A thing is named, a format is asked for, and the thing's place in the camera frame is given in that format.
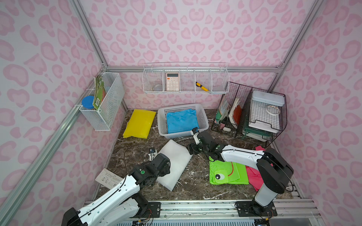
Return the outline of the white raincoat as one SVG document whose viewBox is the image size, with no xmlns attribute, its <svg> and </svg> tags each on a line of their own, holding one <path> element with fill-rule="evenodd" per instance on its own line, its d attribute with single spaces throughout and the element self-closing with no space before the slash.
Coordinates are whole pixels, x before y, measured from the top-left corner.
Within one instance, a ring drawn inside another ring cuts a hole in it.
<svg viewBox="0 0 362 226">
<path fill-rule="evenodd" d="M 189 154 L 186 147 L 173 140 L 169 140 L 158 154 L 160 153 L 169 158 L 171 164 L 170 173 L 163 177 L 158 177 L 156 181 L 169 191 L 172 191 L 186 169 L 192 155 Z"/>
</svg>

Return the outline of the pink raincoat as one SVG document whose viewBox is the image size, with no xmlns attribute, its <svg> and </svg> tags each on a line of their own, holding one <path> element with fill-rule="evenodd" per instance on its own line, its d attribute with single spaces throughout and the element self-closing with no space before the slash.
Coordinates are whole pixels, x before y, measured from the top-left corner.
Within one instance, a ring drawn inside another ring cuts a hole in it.
<svg viewBox="0 0 362 226">
<path fill-rule="evenodd" d="M 246 166 L 246 171 L 247 171 L 249 184 L 251 184 L 253 188 L 258 192 L 264 183 L 260 172 L 249 166 Z"/>
</svg>

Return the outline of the green frog raincoat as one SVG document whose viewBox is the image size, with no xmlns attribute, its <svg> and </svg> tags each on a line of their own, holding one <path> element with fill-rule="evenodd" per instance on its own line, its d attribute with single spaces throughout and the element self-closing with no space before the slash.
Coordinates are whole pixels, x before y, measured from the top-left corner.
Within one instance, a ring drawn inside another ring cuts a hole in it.
<svg viewBox="0 0 362 226">
<path fill-rule="evenodd" d="M 209 159 L 209 183 L 211 185 L 248 185 L 246 166 L 239 163 Z"/>
</svg>

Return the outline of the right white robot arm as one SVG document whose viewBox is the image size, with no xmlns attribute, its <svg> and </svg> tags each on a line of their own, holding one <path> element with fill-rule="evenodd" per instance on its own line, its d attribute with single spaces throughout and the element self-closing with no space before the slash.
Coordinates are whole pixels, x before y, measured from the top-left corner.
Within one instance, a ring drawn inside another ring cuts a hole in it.
<svg viewBox="0 0 362 226">
<path fill-rule="evenodd" d="M 214 161 L 239 163 L 259 171 L 263 184 L 251 202 L 253 207 L 267 207 L 291 182 L 294 169 L 273 148 L 252 151 L 217 143 L 207 131 L 198 128 L 192 129 L 191 135 L 194 143 L 187 147 L 190 154 L 202 153 Z"/>
</svg>

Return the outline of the yellow raincoat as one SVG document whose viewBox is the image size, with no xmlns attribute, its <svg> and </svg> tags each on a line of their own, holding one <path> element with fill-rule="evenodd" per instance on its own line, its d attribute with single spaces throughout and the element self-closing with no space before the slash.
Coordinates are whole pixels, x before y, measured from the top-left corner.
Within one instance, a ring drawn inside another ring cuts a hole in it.
<svg viewBox="0 0 362 226">
<path fill-rule="evenodd" d="M 127 123 L 123 138 L 136 137 L 147 139 L 156 112 L 149 110 L 135 109 Z"/>
</svg>

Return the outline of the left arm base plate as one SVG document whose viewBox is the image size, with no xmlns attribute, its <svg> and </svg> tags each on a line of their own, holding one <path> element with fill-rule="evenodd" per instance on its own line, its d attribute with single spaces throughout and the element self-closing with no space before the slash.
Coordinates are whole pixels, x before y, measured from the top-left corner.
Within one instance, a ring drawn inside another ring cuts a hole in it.
<svg viewBox="0 0 362 226">
<path fill-rule="evenodd" d="M 159 218 L 161 211 L 161 202 L 148 202 L 139 208 L 139 211 L 133 218 L 146 218 L 149 215 L 153 218 Z"/>
</svg>

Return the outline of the blue raincoat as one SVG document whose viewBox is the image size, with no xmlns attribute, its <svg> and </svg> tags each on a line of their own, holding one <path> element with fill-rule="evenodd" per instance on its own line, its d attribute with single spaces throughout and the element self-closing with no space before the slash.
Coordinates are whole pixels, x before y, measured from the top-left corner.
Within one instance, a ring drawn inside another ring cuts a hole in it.
<svg viewBox="0 0 362 226">
<path fill-rule="evenodd" d="M 200 128 L 197 111 L 192 109 L 167 113 L 166 123 L 169 134 L 191 131 L 195 127 Z"/>
</svg>

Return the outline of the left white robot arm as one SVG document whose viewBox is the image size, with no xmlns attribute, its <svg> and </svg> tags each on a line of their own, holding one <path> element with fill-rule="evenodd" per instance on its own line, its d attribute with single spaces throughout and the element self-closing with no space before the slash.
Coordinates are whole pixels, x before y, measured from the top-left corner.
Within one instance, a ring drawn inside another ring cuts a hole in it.
<svg viewBox="0 0 362 226">
<path fill-rule="evenodd" d="M 170 173 L 170 160 L 159 153 L 153 161 L 135 166 L 125 178 L 102 197 L 80 210 L 64 213 L 63 226 L 111 226 L 131 217 L 145 217 L 148 201 L 139 194 L 157 177 Z"/>
</svg>

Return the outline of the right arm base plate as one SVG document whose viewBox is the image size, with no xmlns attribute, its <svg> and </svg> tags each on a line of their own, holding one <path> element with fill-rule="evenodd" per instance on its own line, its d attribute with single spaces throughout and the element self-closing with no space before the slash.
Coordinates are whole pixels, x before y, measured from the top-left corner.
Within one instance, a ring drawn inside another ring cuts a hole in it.
<svg viewBox="0 0 362 226">
<path fill-rule="evenodd" d="M 276 211 L 273 202 L 267 206 L 261 206 L 256 201 L 237 201 L 234 207 L 237 209 L 239 217 L 276 217 Z"/>
</svg>

